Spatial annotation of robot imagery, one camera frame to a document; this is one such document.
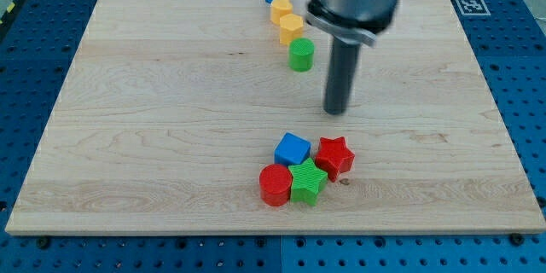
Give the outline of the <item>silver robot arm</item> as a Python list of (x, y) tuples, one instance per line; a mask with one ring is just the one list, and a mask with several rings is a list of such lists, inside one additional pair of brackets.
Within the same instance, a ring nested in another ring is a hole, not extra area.
[(306, 22), (347, 44), (375, 45), (391, 24), (398, 0), (309, 0)]

